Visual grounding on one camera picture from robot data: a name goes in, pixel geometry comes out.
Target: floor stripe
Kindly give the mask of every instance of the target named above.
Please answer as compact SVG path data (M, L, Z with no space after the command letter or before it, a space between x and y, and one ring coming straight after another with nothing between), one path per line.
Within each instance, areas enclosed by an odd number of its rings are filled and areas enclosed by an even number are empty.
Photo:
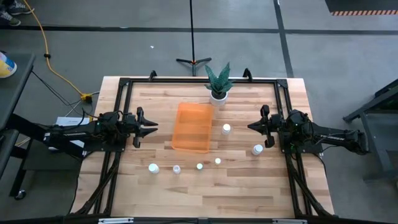
M276 20L279 28L280 44L282 46L282 54L284 56L285 69L287 78L294 78L292 62L290 61L289 48L287 46L286 33L282 13L280 11L279 1L274 0Z
M5 30L40 30L39 26L0 26ZM75 32L191 32L190 28L171 27L89 27L89 26L43 26L46 31ZM195 32L278 34L279 29L240 29L240 28L194 28Z
M286 34L304 35L398 35L398 30L310 30L286 29Z
M0 26L5 30L40 30L38 26ZM44 26L47 31L77 31L77 32L190 32L190 28L171 27L67 27ZM195 28L195 32L202 33L243 33L243 34L279 34L280 29L232 29L232 28ZM307 35L398 35L398 30L313 30L313 29L283 29L285 34Z

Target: black cable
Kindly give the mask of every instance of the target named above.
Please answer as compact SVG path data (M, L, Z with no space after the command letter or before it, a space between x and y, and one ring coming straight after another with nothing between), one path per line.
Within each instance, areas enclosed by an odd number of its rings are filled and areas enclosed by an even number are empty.
M99 117L92 115L91 112L90 112L90 113L87 113L87 112L84 110L84 108L82 108L82 110L83 110L83 112L86 113L88 116L91 116L91 117L93 117L93 118L99 119Z
M73 129L79 128L80 125L82 124L82 122L83 122L84 119L85 119L85 111L84 111L83 108L82 108L81 110L83 111L83 114L82 114L82 116L81 116L80 122L79 122L76 126L74 126L74 127L72 127L72 128L62 129L62 130L60 130L60 131L69 131L69 130L73 130Z
M43 79L41 79L33 70L32 73L47 87L65 106L71 106L79 101L76 101L74 103L69 103L59 92L57 92L54 88L52 88L47 82L45 82Z
M322 150L322 152L325 152L328 148L331 148L331 147L338 147L338 146L328 146L324 150Z
M93 104L92 103L90 103L90 106L91 106L91 109L90 109L90 114L93 112Z
M311 137L311 143L313 143L313 124L312 121L310 119L308 119L310 124L311 124L311 129L312 129L312 137Z
M319 155L317 155L316 153L313 153L313 155L318 157L318 159L321 161L321 163L323 164L323 169L325 170L325 176L328 177L328 174L326 173L326 165L325 165L325 162L323 161L323 159Z
M115 128L116 132L118 134L120 134L121 136L124 136L125 138L129 138L130 137L130 134L122 134L122 133L120 133L120 131L119 131L119 129L118 129L118 127L116 125L114 126L114 128Z

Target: yellow cable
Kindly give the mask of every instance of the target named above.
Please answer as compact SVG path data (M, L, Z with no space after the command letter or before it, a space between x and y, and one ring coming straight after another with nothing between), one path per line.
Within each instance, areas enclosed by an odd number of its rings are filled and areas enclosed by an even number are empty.
M24 0L26 6L29 8L29 10L32 12L32 15L35 17L36 22L38 23L40 30L42 31L43 34L43 38L44 38L44 45L45 45L45 53L47 55L49 55L49 46L47 45L47 38L45 37L44 34L44 30L42 27L42 24L40 23L39 19L37 18L35 12L32 10L32 8L30 7L30 5L27 3L26 0ZM50 64L50 59L48 57L45 58L47 61L47 66L49 68L49 70L54 73L56 76L60 77L61 79L63 79L65 82L67 82L70 86L72 86L80 95L81 100L86 101L88 100L87 98L91 98L92 94L90 93L82 93L71 81L67 80L66 78L64 78L62 75L60 75L58 72L56 72L54 69L52 69L51 64Z

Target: power cord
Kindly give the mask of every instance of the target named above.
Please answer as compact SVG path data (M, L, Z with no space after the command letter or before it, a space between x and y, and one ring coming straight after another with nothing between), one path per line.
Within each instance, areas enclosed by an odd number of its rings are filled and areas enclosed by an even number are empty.
M45 45L45 60L47 62L47 66L49 68L49 70L56 76L60 77L62 80L64 80L65 82L67 82L70 86L72 86L80 95L80 100L84 101L86 103L92 103L93 102L93 94L92 93L82 93L71 81L67 80L65 77L63 77L62 75L60 75L58 72L56 72L50 64L50 58L51 55L49 53L49 46L47 44L47 38L45 37L45 33L42 27L42 24L40 23L39 19L37 18L35 12L32 10L32 8L30 7L30 5L27 3L26 0L24 0L26 6L29 8L29 10L31 11L32 15L35 17L36 22L38 23L40 30L42 31L43 34L43 38L44 38L44 45Z
M76 126L74 126L72 128L62 129L60 131L69 131L69 130L73 130L73 129L79 128L80 125L82 124L82 122L85 120L85 110L83 108L81 108L81 110L82 110L83 114L81 116L80 122Z
M327 149L331 148L331 147L338 147L338 146L328 146L326 147L324 150L322 150L322 152L325 152Z
M65 106L71 106L78 103L81 100L78 100L74 103L69 103L59 92L57 92L54 88L52 88L47 82L41 79L33 70L32 73L47 87Z
M80 103L81 103L81 100L79 100L79 102L78 102L75 106L73 106L73 108L65 115L65 117L69 116L70 113L72 113L72 111L74 111L75 108L76 108Z

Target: green succulent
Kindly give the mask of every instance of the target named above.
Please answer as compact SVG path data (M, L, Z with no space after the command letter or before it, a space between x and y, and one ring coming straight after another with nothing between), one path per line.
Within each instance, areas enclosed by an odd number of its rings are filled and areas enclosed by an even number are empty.
M205 65L205 67L210 82L210 84L205 85L207 89L220 96L232 88L233 84L228 80L230 71L229 62L218 77L213 73L209 66Z

